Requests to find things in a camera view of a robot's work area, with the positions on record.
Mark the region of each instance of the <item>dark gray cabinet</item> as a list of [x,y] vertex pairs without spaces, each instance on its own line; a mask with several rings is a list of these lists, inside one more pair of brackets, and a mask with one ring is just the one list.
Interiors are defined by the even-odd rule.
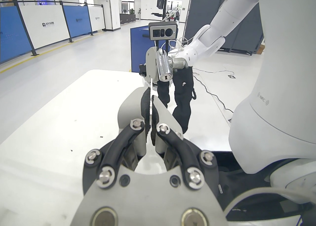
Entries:
[[[210,24],[223,2],[224,0],[190,0],[184,36],[190,39],[202,26]],[[224,51],[250,55],[257,52],[263,40],[259,4],[225,39],[221,48]]]
[[121,24],[136,21],[136,15],[135,14],[120,14],[119,19],[121,21]]

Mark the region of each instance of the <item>metal screw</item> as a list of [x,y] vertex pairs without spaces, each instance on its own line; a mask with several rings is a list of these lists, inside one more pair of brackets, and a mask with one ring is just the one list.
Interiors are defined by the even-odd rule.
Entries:
[[175,132],[176,133],[176,135],[181,139],[181,140],[183,140],[183,134],[181,134],[180,132],[178,132],[178,131],[176,131]]
[[94,160],[97,157],[96,152],[93,152],[91,155],[88,156],[89,160]]
[[106,171],[106,172],[101,172],[100,175],[99,175],[99,180],[102,182],[102,183],[107,183],[110,181],[110,178],[111,178],[111,173],[110,171]]
[[131,129],[136,130],[136,131],[141,130],[141,122],[142,121],[143,120],[141,120],[139,118],[131,120],[131,124],[130,124]]
[[98,149],[93,149],[86,154],[86,163],[94,164],[96,158],[101,154]]
[[115,179],[115,171],[110,166],[105,166],[102,168],[102,172],[99,174],[99,179],[96,181],[100,188],[109,187]]
[[197,171],[194,171],[192,173],[190,173],[190,180],[191,182],[194,182],[194,183],[199,183],[201,181],[201,177],[200,177],[200,173],[197,172]]
[[157,132],[163,132],[166,135],[170,133],[170,127],[165,123],[160,123],[156,127]]
[[189,173],[189,186],[192,189],[201,189],[205,183],[203,173],[196,167],[189,167],[186,171]]
[[168,127],[167,127],[166,125],[163,125],[163,124],[162,124],[162,125],[160,126],[160,131],[161,131],[161,132],[167,132],[167,130],[168,130]]
[[140,120],[134,120],[133,127],[138,128],[140,126],[141,126],[141,121]]
[[214,154],[211,151],[203,150],[200,154],[201,160],[206,165],[213,165],[211,162],[213,160]]
[[212,161],[213,159],[213,156],[210,153],[206,153],[204,157],[207,161]]

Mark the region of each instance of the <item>metal plate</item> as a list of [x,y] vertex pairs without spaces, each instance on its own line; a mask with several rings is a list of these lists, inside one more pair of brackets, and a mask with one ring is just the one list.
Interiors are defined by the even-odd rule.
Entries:
[[116,212],[118,226],[180,226],[184,212],[190,208],[200,210],[209,225],[228,225],[207,184],[197,191],[189,190],[183,183],[178,188],[170,185],[172,175],[183,181],[179,166],[155,175],[137,174],[121,166],[118,178],[123,174],[131,179],[127,187],[121,187],[117,182],[111,189],[104,190],[93,183],[71,226],[89,225],[102,207],[110,207]]

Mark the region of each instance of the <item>metal post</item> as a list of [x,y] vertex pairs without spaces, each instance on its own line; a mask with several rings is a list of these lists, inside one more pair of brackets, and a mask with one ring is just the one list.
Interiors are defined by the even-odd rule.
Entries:
[[93,36],[93,31],[92,31],[92,25],[91,25],[91,19],[90,19],[90,14],[89,14],[88,5],[87,5],[87,10],[88,10],[88,17],[89,17],[89,23],[90,23],[90,28],[91,28],[91,35]]
[[102,10],[103,10],[103,20],[104,20],[104,29],[102,29],[103,31],[106,31],[106,26],[105,26],[105,16],[104,16],[104,8],[103,8],[103,4],[101,4]]
[[[167,10],[167,0],[164,0],[163,11],[162,11],[162,19],[164,19],[166,17],[166,14],[167,14],[166,10]],[[168,55],[168,52],[169,52],[168,40],[166,40],[166,52],[167,52],[167,55]]]
[[25,25],[25,22],[24,22],[24,19],[22,17],[22,13],[21,13],[21,10],[20,10],[20,7],[19,7],[19,3],[18,3],[18,0],[13,0],[13,4],[14,6],[17,7],[17,10],[18,10],[18,13],[19,13],[19,16],[20,16],[20,19],[21,19],[21,22],[22,22],[22,25],[23,25],[23,28],[24,28],[24,31],[25,31],[25,34],[27,36],[27,39],[28,39],[28,42],[30,43],[31,45],[31,51],[32,51],[32,55],[31,56],[37,56],[39,54],[36,53],[35,49],[34,49],[34,46],[33,46],[33,43],[31,41],[31,38],[30,38],[30,35],[28,34],[28,31],[27,31],[27,28],[26,28],[26,25]]
[[66,14],[65,14],[65,10],[63,8],[63,2],[62,0],[59,1],[61,7],[62,7],[62,12],[63,12],[63,16],[65,17],[65,22],[66,22],[66,26],[67,26],[67,30],[68,30],[68,33],[69,33],[69,43],[72,43],[72,38],[71,38],[71,35],[70,35],[70,30],[69,30],[69,27],[68,27],[68,22],[67,22],[67,19],[66,19]]

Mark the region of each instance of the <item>black cloth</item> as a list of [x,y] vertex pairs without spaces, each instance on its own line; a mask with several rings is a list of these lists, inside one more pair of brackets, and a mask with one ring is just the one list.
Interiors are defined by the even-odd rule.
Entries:
[[[188,130],[191,116],[190,101],[192,98],[196,98],[193,88],[192,67],[179,69],[177,72],[174,72],[173,82],[175,85],[175,101],[177,107],[174,109],[172,115],[180,124],[183,133],[185,133]],[[165,107],[167,107],[170,102],[169,82],[158,81],[157,86],[158,97]]]

